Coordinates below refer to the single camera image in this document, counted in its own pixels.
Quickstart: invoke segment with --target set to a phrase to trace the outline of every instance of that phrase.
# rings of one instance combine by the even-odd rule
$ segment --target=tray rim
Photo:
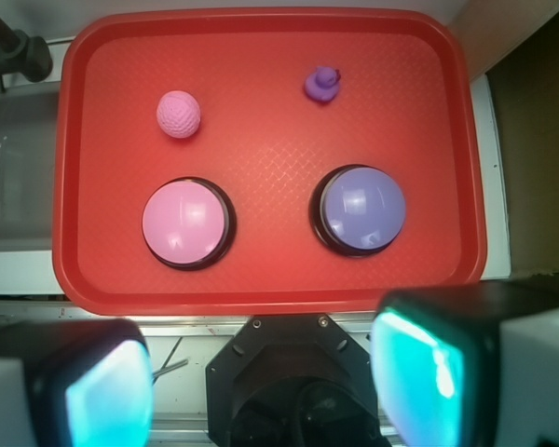
[[[156,11],[156,12],[142,12],[131,14],[119,14],[108,16],[106,18],[93,22],[88,28],[83,30],[75,41],[69,47],[64,58],[64,65],[62,67],[62,80],[61,80],[61,95],[59,99],[59,116],[58,116],[58,130],[57,130],[57,151],[56,151],[56,166],[55,166],[55,183],[54,183],[54,217],[53,217],[53,250],[52,250],[52,263],[56,278],[61,284],[62,289],[66,295],[76,304],[86,308],[91,312],[102,315],[111,316],[124,316],[124,315],[245,315],[245,314],[289,314],[289,313],[314,313],[314,312],[348,312],[348,311],[368,311],[376,309],[378,302],[382,295],[387,290],[382,289],[362,289],[362,290],[329,290],[329,291],[259,291],[259,292],[232,292],[224,293],[225,300],[223,303],[213,302],[207,303],[207,298],[215,296],[218,293],[182,293],[179,296],[191,297],[199,304],[183,304],[183,303],[165,303],[165,304],[152,304],[149,297],[159,295],[170,295],[171,293],[153,293],[153,294],[135,294],[127,295],[126,301],[122,304],[105,303],[99,299],[89,299],[89,296],[103,294],[98,289],[93,288],[89,282],[83,278],[82,274],[78,271],[78,264],[75,264],[76,271],[71,270],[69,266],[65,265],[66,258],[71,257],[70,252],[76,255],[76,236],[74,237],[74,244],[71,238],[66,238],[67,233],[66,225],[69,224],[67,220],[68,211],[71,207],[76,209],[75,218],[78,219],[78,208],[76,200],[66,200],[65,196],[78,197],[78,171],[71,172],[67,169],[72,155],[70,150],[64,149],[68,142],[74,139],[74,132],[72,131],[73,123],[81,122],[82,110],[71,110],[68,104],[71,103],[71,97],[79,95],[79,91],[84,89],[78,86],[85,86],[85,73],[87,61],[89,61],[93,52],[95,52],[101,45],[108,41],[117,40],[124,36],[115,35],[112,37],[112,30],[125,27],[130,23],[176,23],[178,20],[184,20],[184,23],[195,25],[200,20],[206,20],[211,26],[213,23],[220,24],[225,21],[250,21],[261,20],[260,25],[265,23],[266,20],[287,21],[287,20],[300,20],[299,26],[303,26],[306,20],[370,20],[376,22],[383,20],[387,24],[401,25],[403,21],[415,26],[416,35],[420,38],[428,36],[434,39],[427,42],[434,48],[438,45],[440,51],[435,49],[436,53],[442,59],[442,66],[444,64],[443,58],[447,58],[456,67],[455,70],[443,70],[444,82],[448,85],[453,85],[446,90],[448,95],[448,103],[454,101],[457,103],[456,110],[463,110],[463,116],[455,116],[450,112],[450,118],[456,120],[452,123],[451,130],[458,133],[463,133],[464,140],[467,143],[464,151],[455,151],[456,156],[467,157],[467,164],[470,169],[464,169],[463,172],[456,170],[457,185],[462,181],[467,187],[471,186],[471,196],[473,198],[473,213],[471,216],[462,215],[460,213],[460,220],[464,220],[466,224],[460,224],[460,233],[462,239],[465,237],[472,237],[474,241],[474,254],[472,259],[468,256],[460,256],[460,261],[457,269],[452,272],[450,277],[446,280],[435,285],[457,285],[462,283],[476,282],[484,269],[486,261],[486,233],[485,233],[485,217],[484,217],[484,202],[483,202],[483,188],[480,172],[480,160],[478,156],[478,147],[476,140],[476,130],[473,121],[473,111],[470,98],[470,85],[466,63],[463,58],[462,50],[454,37],[449,31],[443,27],[436,20],[418,13],[411,11],[400,11],[393,9],[371,9],[371,8],[355,8],[355,7],[248,7],[248,8],[213,8],[213,9],[190,9],[190,10],[175,10],[175,11]],[[230,23],[231,27],[236,27],[236,24]],[[237,33],[250,33],[259,30],[235,30]],[[265,30],[260,31],[282,31],[278,30]],[[324,30],[283,30],[286,32],[293,31],[328,31]],[[377,31],[378,33],[388,33],[389,30]],[[201,34],[214,33],[213,31],[201,31]],[[168,33],[156,33],[150,35],[169,35]],[[472,227],[472,235],[464,235],[468,233],[467,228]],[[355,299],[348,299],[347,297],[356,293]],[[115,295],[115,293],[106,293],[107,295]],[[270,297],[273,297],[273,302],[269,302]]]

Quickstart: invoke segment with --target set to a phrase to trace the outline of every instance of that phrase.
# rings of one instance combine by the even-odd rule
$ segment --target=pink button
[[[203,179],[180,179],[159,188],[143,212],[143,235],[160,261],[184,269],[221,258],[234,236],[234,211],[225,193]]]

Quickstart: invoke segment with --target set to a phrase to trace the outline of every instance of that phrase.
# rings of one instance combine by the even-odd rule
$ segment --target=purple button
[[[219,260],[235,234],[236,218],[227,195],[203,179],[167,183],[149,198],[143,235],[164,264],[185,270]]]
[[[402,230],[405,213],[398,184],[381,170],[359,165],[327,175],[311,202],[321,240],[347,256],[383,250]]]

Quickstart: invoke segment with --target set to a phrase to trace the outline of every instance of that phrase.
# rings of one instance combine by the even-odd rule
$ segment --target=red tray
[[[305,96],[318,65],[342,90]],[[198,134],[158,127],[169,90],[189,91]],[[382,169],[407,219],[386,250],[334,254],[308,202],[347,164]],[[198,176],[238,215],[234,245],[197,272],[158,261],[142,234],[148,198]],[[107,315],[230,315],[373,310],[392,288],[479,279],[484,208],[467,73],[434,20],[342,8],[190,10],[113,16],[88,27],[64,64],[54,267],[66,294]]]

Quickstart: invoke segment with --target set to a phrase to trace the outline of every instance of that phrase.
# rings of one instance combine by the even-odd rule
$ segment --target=metal sink
[[[0,251],[51,248],[59,88],[0,94]]]

